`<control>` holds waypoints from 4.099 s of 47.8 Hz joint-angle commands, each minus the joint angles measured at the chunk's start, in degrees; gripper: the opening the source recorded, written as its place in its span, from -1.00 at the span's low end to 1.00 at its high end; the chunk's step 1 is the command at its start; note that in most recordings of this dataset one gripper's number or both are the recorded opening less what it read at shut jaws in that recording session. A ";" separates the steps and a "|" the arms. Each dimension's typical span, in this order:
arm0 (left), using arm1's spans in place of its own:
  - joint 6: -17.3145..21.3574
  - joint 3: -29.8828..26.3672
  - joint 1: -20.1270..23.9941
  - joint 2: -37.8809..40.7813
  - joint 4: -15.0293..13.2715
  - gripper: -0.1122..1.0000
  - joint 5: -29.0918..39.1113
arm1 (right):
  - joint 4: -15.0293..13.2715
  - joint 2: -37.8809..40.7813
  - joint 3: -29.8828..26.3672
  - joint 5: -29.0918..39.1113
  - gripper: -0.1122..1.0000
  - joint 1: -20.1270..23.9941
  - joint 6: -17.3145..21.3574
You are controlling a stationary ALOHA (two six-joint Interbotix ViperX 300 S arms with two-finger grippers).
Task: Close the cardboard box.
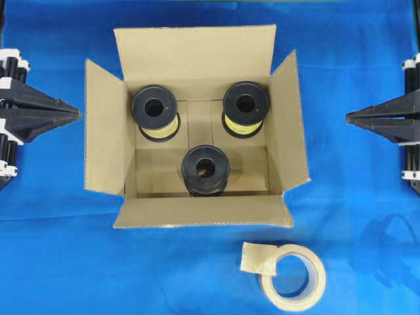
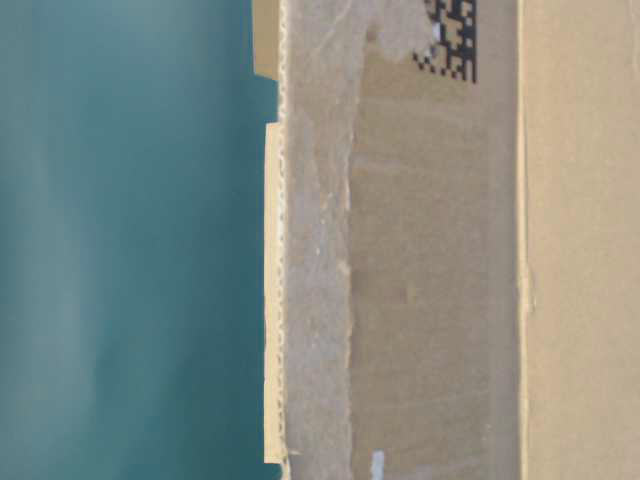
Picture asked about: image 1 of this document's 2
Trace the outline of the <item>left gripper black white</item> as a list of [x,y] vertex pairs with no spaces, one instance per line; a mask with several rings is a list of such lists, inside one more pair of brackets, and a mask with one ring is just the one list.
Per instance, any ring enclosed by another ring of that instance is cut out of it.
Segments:
[[1,110],[1,189],[17,174],[18,146],[81,119],[77,108],[25,84],[30,63],[18,49],[1,49],[1,100],[30,109]]

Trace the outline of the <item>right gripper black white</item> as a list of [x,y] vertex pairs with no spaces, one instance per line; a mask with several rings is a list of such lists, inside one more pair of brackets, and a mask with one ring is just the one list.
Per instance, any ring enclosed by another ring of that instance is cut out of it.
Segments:
[[405,95],[346,115],[346,122],[404,145],[402,177],[419,193],[419,53],[402,64]]

